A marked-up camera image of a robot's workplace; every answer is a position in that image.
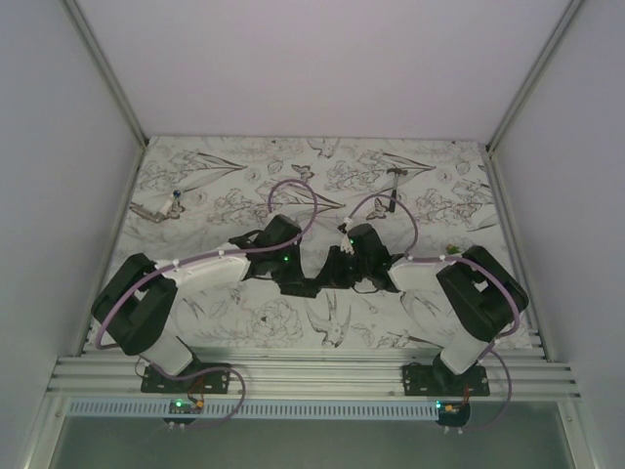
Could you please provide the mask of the black fuse box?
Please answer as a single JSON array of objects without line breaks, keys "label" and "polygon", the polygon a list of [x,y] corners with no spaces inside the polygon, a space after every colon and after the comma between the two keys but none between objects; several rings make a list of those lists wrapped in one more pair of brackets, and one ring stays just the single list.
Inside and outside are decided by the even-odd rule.
[{"label": "black fuse box", "polygon": [[286,281],[279,285],[282,295],[300,298],[315,298],[319,292],[326,289],[340,289],[341,286],[327,279],[298,278]]}]

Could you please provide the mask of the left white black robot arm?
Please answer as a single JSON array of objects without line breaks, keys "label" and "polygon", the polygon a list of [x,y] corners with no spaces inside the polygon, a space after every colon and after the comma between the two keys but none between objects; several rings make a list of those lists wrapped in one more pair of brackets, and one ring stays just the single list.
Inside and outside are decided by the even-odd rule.
[{"label": "left white black robot arm", "polygon": [[166,330],[177,300],[244,280],[254,262],[297,246],[305,232],[288,217],[276,215],[243,247],[228,242],[171,261],[152,261],[143,253],[130,256],[92,305],[92,315],[100,323],[94,346],[98,350],[119,348],[127,356],[141,357],[175,391],[192,390],[200,371],[193,362],[195,355]]}]

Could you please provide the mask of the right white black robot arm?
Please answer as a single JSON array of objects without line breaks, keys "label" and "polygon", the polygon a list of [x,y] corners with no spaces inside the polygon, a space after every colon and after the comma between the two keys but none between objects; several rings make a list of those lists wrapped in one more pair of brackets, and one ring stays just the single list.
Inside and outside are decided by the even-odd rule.
[{"label": "right white black robot arm", "polygon": [[431,365],[434,385],[442,394],[455,395],[464,388],[495,340],[519,327],[527,294],[485,248],[414,258],[391,254],[369,224],[344,228],[343,234],[314,279],[318,288],[351,289],[368,280],[379,290],[406,293],[421,288],[428,268],[441,267],[435,278],[460,321]]}]

